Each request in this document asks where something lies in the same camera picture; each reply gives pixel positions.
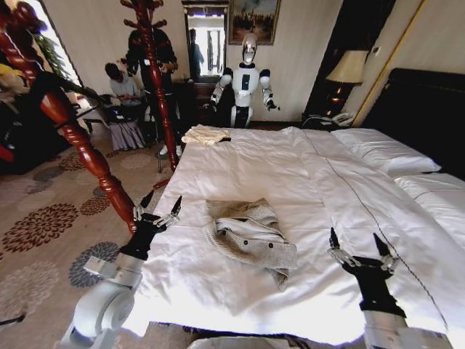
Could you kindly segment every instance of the painting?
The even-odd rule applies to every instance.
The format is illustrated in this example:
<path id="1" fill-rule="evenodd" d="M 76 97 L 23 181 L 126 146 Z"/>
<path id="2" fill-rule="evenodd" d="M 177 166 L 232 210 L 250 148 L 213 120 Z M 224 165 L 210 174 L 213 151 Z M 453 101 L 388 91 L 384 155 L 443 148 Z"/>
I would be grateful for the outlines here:
<path id="1" fill-rule="evenodd" d="M 261 45 L 273 45 L 280 0 L 231 0 L 229 44 L 240 45 L 247 33 L 255 33 Z"/>

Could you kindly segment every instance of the person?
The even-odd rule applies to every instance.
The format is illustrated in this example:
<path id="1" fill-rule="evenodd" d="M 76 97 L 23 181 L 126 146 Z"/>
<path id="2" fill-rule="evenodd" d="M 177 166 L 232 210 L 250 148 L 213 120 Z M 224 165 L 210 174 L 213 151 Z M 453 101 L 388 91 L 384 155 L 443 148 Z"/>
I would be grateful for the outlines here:
<path id="1" fill-rule="evenodd" d="M 113 94 L 121 101 L 119 106 L 106 108 L 113 150 L 144 148 L 144 136 L 137 126 L 146 109 L 140 89 L 133 78 L 120 71 L 115 63 L 107 63 L 105 72 L 110 78 Z"/>
<path id="2" fill-rule="evenodd" d="M 153 26 L 153 40 L 155 42 L 155 56 L 161 72 L 161 86 L 165 94 L 165 101 L 168 105 L 169 121 L 173 129 L 174 139 L 176 140 L 176 154 L 181 156 L 181 133 L 179 129 L 179 120 L 176 113 L 177 101 L 173 93 L 173 84 L 171 75 L 178 68 L 177 58 L 173 52 L 171 42 L 168 36 L 161 30 Z M 126 66 L 128 73 L 134 75 L 140 66 L 140 75 L 145 88 L 145 96 L 152 113 L 158 111 L 158 100 L 155 96 L 155 85 L 150 77 L 150 63 L 146 58 L 142 37 L 140 32 L 135 30 L 129 35 L 128 52 L 126 53 Z M 158 119 L 157 126 L 161 125 L 161 115 L 156 113 Z M 158 152 L 160 157 L 168 154 L 166 145 Z"/>
<path id="3" fill-rule="evenodd" d="M 131 121 L 140 120 L 144 116 L 145 106 L 142 103 L 142 93 L 134 79 L 120 71 L 115 63 L 107 63 L 105 72 L 110 78 L 113 94 L 120 100 L 120 112 Z"/>
<path id="4" fill-rule="evenodd" d="M 198 81 L 201 77 L 201 63 L 203 63 L 203 55 L 200 47 L 195 43 L 195 29 L 189 30 L 190 34 L 190 77 L 194 81 Z"/>

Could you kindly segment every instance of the white bedsheet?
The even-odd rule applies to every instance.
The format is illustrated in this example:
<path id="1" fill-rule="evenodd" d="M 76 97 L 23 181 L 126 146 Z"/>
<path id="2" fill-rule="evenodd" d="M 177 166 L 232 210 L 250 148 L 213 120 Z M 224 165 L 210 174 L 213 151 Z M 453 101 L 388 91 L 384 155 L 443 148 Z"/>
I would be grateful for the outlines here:
<path id="1" fill-rule="evenodd" d="M 334 226 L 349 253 L 378 257 L 372 234 L 379 231 L 361 200 L 434 297 L 451 342 L 457 348 L 465 343 L 465 253 L 391 179 L 327 132 L 230 132 L 230 143 L 186 147 L 155 210 L 167 213 L 182 195 L 181 221 L 153 240 L 127 329 L 143 335 L 148 322 L 157 321 L 288 333 L 330 344 L 358 338 L 365 322 L 357 282 L 326 251 Z M 284 292 L 265 270 L 224 257 L 203 236 L 206 199 L 259 198 L 269 201 L 297 245 L 299 267 L 291 270 Z M 445 332 L 431 299 L 404 265 L 389 289 L 410 326 Z"/>

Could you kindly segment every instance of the folded towel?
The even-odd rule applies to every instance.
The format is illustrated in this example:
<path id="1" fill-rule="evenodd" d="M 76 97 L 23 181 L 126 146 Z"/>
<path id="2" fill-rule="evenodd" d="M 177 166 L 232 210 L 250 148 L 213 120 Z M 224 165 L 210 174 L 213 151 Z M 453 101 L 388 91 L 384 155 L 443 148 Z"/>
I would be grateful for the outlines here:
<path id="1" fill-rule="evenodd" d="M 182 137 L 184 143 L 202 143 L 204 145 L 213 145 L 223 138 L 229 138 L 230 132 L 226 129 L 216 129 L 208 126 L 194 126 Z"/>

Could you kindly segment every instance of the black headboard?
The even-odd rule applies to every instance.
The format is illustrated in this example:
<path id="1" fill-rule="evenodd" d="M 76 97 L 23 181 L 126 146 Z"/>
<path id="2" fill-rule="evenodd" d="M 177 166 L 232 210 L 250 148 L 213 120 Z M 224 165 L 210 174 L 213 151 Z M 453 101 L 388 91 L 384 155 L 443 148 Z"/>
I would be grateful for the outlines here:
<path id="1" fill-rule="evenodd" d="M 465 75 L 392 70 L 362 127 L 389 135 L 465 180 Z"/>

